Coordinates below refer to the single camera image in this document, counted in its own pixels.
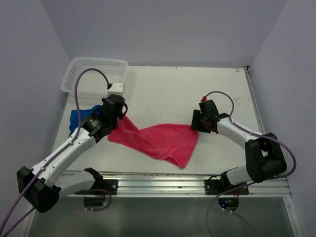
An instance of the black joint motor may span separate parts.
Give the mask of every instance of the black joint motor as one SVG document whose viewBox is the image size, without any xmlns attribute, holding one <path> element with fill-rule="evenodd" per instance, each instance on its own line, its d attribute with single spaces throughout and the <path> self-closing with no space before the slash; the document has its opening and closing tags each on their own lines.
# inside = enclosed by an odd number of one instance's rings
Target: black joint motor
<svg viewBox="0 0 316 237">
<path fill-rule="evenodd" d="M 265 135 L 277 140 L 273 133 Z M 260 183 L 273 178 L 287 170 L 284 155 L 279 144 L 258 138 L 245 143 L 246 168 L 250 178 Z"/>
<path fill-rule="evenodd" d="M 110 95 L 102 99 L 103 105 L 99 109 L 99 114 L 93 113 L 87 116 L 82 127 L 99 142 L 104 136 L 109 135 L 112 130 L 118 127 L 118 119 L 122 119 L 126 114 L 122 113 L 123 107 L 127 110 L 125 99 L 119 95 Z"/>
<path fill-rule="evenodd" d="M 200 110 L 193 111 L 191 130 L 217 133 L 217 122 L 228 117 L 228 114 L 219 115 L 213 100 L 202 101 L 198 105 Z"/>
<path fill-rule="evenodd" d="M 23 166 L 17 172 L 18 188 L 21 193 L 29 182 L 34 178 L 31 170 Z M 59 199 L 60 188 L 47 186 L 43 180 L 36 179 L 30 188 L 24 193 L 23 197 L 36 208 L 39 213 L 50 210 Z"/>
</svg>

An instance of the white plastic basket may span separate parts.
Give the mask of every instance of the white plastic basket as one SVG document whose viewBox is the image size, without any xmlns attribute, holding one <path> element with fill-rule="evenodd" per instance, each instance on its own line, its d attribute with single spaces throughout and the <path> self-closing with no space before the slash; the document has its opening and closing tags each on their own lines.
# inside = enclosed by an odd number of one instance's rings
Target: white plastic basket
<svg viewBox="0 0 316 237">
<path fill-rule="evenodd" d="M 101 70 L 110 83 L 118 81 L 125 84 L 128 63 L 123 60 L 114 59 L 74 58 L 65 72 L 60 89 L 64 92 L 74 94 L 76 79 L 78 75 L 87 68 L 97 68 Z M 78 95 L 105 97 L 107 95 L 105 79 L 96 71 L 86 72 L 80 79 Z"/>
</svg>

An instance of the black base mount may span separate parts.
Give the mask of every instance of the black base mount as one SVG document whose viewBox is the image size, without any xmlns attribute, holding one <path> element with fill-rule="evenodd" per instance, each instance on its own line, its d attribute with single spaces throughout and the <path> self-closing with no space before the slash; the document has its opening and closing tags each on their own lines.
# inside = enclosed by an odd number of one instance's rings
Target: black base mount
<svg viewBox="0 0 316 237">
<path fill-rule="evenodd" d="M 96 180 L 94 185 L 92 186 L 93 189 L 104 189 L 108 191 L 111 195 L 116 195 L 118 192 L 119 181 L 117 179 L 101 179 Z M 103 192 L 89 192 L 89 190 L 83 190 L 80 192 L 76 192 L 77 195 L 103 195 Z"/>
<path fill-rule="evenodd" d="M 228 184 L 223 180 L 223 178 L 221 179 L 213 179 L 216 176 L 212 176 L 209 179 L 204 180 L 204 187 L 205 187 L 205 194 L 206 195 L 218 195 L 221 194 L 222 192 L 234 189 L 236 187 L 245 185 L 247 183 L 241 183 L 238 185 L 232 185 L 232 184 Z M 241 188 L 239 189 L 239 195 L 248 195 L 249 194 L 249 190 L 248 187 L 245 188 Z"/>
</svg>

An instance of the cable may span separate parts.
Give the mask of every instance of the cable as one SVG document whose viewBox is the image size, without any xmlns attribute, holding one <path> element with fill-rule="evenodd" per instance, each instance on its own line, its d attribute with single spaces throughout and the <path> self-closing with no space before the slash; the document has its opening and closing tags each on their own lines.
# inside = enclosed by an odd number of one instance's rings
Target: cable
<svg viewBox="0 0 316 237">
<path fill-rule="evenodd" d="M 124 117 L 125 115 L 126 115 L 126 113 L 127 113 L 127 110 L 128 110 L 128 106 L 127 106 L 127 104 L 124 102 L 124 107 L 125 107 L 125 112 L 122 114 L 122 116 L 121 116 L 121 118 L 122 117 Z"/>
<path fill-rule="evenodd" d="M 23 221 L 28 215 L 30 215 L 33 211 L 35 210 L 35 207 L 33 207 L 31 210 L 29 210 L 27 213 L 24 214 L 24 216 L 22 216 L 7 232 L 5 232 L 5 234 L 3 235 L 4 237 L 5 236 L 8 236 L 11 231 L 13 231 L 13 229 L 18 225 L 20 224 L 21 221 Z"/>
<path fill-rule="evenodd" d="M 86 190 L 86 191 L 88 191 L 88 192 L 104 192 L 105 194 L 107 194 L 107 195 L 109 195 L 109 202 L 108 202 L 108 204 L 106 204 L 106 205 L 104 205 L 103 207 L 101 207 L 101 208 L 98 208 L 98 209 L 93 209 L 93 208 L 91 208 L 91 209 L 88 209 L 87 208 L 87 210 L 89 210 L 89 211 L 102 211 L 102 210 L 104 210 L 105 208 L 107 208 L 109 205 L 110 205 L 110 203 L 111 203 L 111 201 L 112 201 L 112 196 L 111 196 L 111 194 L 110 194 L 110 192 L 109 191 L 106 191 L 106 190 L 104 190 L 104 189 L 91 189 L 91 190 Z"/>
<path fill-rule="evenodd" d="M 76 102 L 76 108 L 77 108 L 77 113 L 78 113 L 78 129 L 77 129 L 77 132 L 76 134 L 74 135 L 73 139 L 71 140 L 71 142 L 73 143 L 78 135 L 79 135 L 79 132 L 80 132 L 80 128 L 81 128 L 81 112 L 80 112 L 80 108 L 79 108 L 79 102 L 78 102 L 78 83 L 82 77 L 83 74 L 85 74 L 86 72 L 89 72 L 89 71 L 96 71 L 96 72 L 99 72 L 105 79 L 105 81 L 107 82 L 107 85 L 108 85 L 108 89 L 111 87 L 111 84 L 109 83 L 109 80 L 107 79 L 107 77 L 103 74 L 103 72 L 101 72 L 99 69 L 96 69 L 96 68 L 88 68 L 88 69 L 85 69 L 83 70 L 77 80 L 76 80 L 76 83 L 75 83 L 75 102 Z M 68 147 L 70 147 L 70 143 L 68 143 L 67 145 L 65 145 L 63 148 L 61 148 L 55 155 L 53 155 L 44 165 L 43 165 L 43 168 L 46 168 L 56 157 L 58 157 L 63 151 L 65 151 Z M 23 189 L 23 191 L 20 193 L 20 195 L 17 197 L 17 199 L 15 200 L 15 202 L 13 203 L 12 207 L 9 209 L 8 213 L 6 214 L 1 226 L 0 226 L 0 236 L 2 235 L 2 232 L 4 230 L 4 227 L 6 225 L 6 223 L 8 222 L 8 219 L 9 217 L 11 216 L 14 208 L 16 207 L 16 205 L 18 204 L 18 202 L 21 200 L 21 198 L 23 197 L 23 195 L 25 194 L 25 192 L 30 188 L 30 186 L 35 182 L 35 180 L 39 177 L 39 175 L 42 173 L 42 170 L 39 170 L 37 172 L 37 174 L 33 177 L 33 179 L 31 179 L 31 181 L 27 184 L 27 186 Z"/>
<path fill-rule="evenodd" d="M 216 175 L 212 175 L 211 177 L 208 178 L 208 180 L 211 180 L 212 178 L 218 179 Z"/>
<path fill-rule="evenodd" d="M 254 136 L 256 136 L 256 137 L 261 137 L 261 138 L 264 138 L 264 139 L 273 141 L 273 142 L 275 142 L 275 143 L 277 143 L 277 144 L 283 146 L 283 147 L 289 152 L 289 154 L 291 155 L 291 157 L 292 157 L 292 159 L 293 159 L 293 167 L 292 167 L 292 169 L 291 169 L 288 173 L 286 173 L 286 174 L 279 175 L 279 176 L 276 176 L 276 177 L 273 177 L 273 178 L 270 178 L 270 179 L 280 179 L 280 178 L 285 178 L 285 177 L 291 175 L 291 174 L 295 171 L 295 169 L 296 169 L 297 162 L 296 162 L 296 157 L 295 157 L 295 155 L 293 154 L 293 152 L 290 150 L 290 148 L 289 148 L 287 145 L 285 145 L 283 142 L 281 142 L 281 141 L 279 141 L 279 140 L 277 140 L 277 139 L 274 139 L 274 138 L 271 138 L 271 137 L 267 137 L 267 136 L 265 136 L 265 135 L 261 135 L 261 134 L 258 134 L 258 133 L 254 133 L 254 132 L 252 132 L 252 131 L 248 131 L 247 129 L 245 129 L 245 128 L 239 126 L 237 123 L 235 123 L 235 122 L 233 121 L 233 119 L 232 119 L 232 115 L 233 115 L 233 112 L 234 112 L 234 109 L 235 109 L 235 104 L 234 104 L 233 99 L 232 99 L 228 94 L 226 94 L 225 92 L 222 92 L 222 91 L 212 91 L 212 92 L 206 94 L 205 96 L 203 96 L 203 99 L 202 99 L 202 100 L 204 101 L 204 100 L 207 98 L 207 96 L 209 96 L 210 94 L 213 94 L 213 93 L 223 94 L 223 95 L 227 96 L 227 97 L 229 98 L 229 100 L 231 101 L 231 103 L 232 103 L 232 110 L 231 110 L 231 112 L 230 112 L 230 114 L 229 114 L 229 120 L 230 120 L 230 122 L 231 122 L 235 127 L 239 128 L 240 130 L 242 130 L 242 131 L 244 131 L 244 132 L 246 132 L 246 133 L 248 133 L 248 134 L 252 134 L 252 135 L 254 135 Z M 218 199 L 218 197 L 220 197 L 221 195 L 229 194 L 229 193 L 231 193 L 231 192 L 237 191 L 237 190 L 239 190 L 239 189 L 248 187 L 248 186 L 253 185 L 253 184 L 255 184 L 255 182 L 251 182 L 251 183 L 249 183 L 249 184 L 241 185 L 241 186 L 238 186 L 238 187 L 233 188 L 233 189 L 231 189 L 231 190 L 227 190 L 227 191 L 225 191 L 225 192 L 222 192 L 221 194 L 217 195 L 217 196 L 213 199 L 213 201 L 209 204 L 209 206 L 207 207 L 207 212 L 206 212 L 206 225 L 207 225 L 208 232 L 210 233 L 210 235 L 211 235 L 212 237 L 214 236 L 214 234 L 213 234 L 213 232 L 212 232 L 212 230 L 211 230 L 211 228 L 210 228 L 210 226 L 209 226 L 209 224 L 208 224 L 208 222 L 209 222 L 208 214 L 209 214 L 209 211 L 210 211 L 210 209 L 211 209 L 211 206 L 214 204 L 214 202 L 215 202 L 215 201 Z M 235 214 L 236 214 L 237 216 L 239 216 L 241 219 L 243 219 L 245 222 L 247 222 L 247 224 L 248 224 L 248 225 L 250 226 L 250 228 L 251 228 L 252 236 L 254 237 L 254 236 L 255 236 L 255 233 L 254 233 L 254 230 L 253 230 L 253 227 L 251 226 L 251 224 L 250 224 L 242 215 L 240 215 L 240 214 L 238 214 L 238 213 L 235 213 Z"/>
<path fill-rule="evenodd" d="M 239 214 L 239 213 L 237 213 L 237 212 L 235 212 L 235 211 L 230 211 L 230 210 L 224 209 L 224 208 L 222 208 L 222 207 L 220 207 L 220 206 L 215 206 L 215 207 L 218 208 L 218 209 L 221 209 L 222 211 L 225 211 L 225 212 L 227 212 L 227 213 L 229 213 L 229 214 L 233 214 L 233 215 L 238 216 L 239 218 L 243 219 L 243 220 L 248 224 L 248 226 L 251 228 L 252 234 L 254 234 L 254 229 L 253 229 L 253 227 L 251 226 L 251 224 L 250 224 L 250 222 L 247 220 L 247 218 L 245 218 L 243 215 L 241 215 L 241 214 Z"/>
</svg>

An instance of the glass panel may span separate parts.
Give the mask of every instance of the glass panel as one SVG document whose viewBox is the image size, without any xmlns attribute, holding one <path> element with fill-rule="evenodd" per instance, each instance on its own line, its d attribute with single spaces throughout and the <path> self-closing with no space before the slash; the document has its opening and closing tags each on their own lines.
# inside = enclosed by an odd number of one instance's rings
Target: glass panel
<svg viewBox="0 0 316 237">
<path fill-rule="evenodd" d="M 30 237 L 208 237 L 205 212 L 211 198 L 113 197 L 109 208 L 84 211 L 83 198 L 67 197 L 49 212 L 35 214 Z M 283 199 L 240 198 L 237 212 L 253 225 L 257 237 L 293 237 Z M 210 211 L 216 237 L 250 237 L 248 225 L 223 212 Z"/>
</svg>

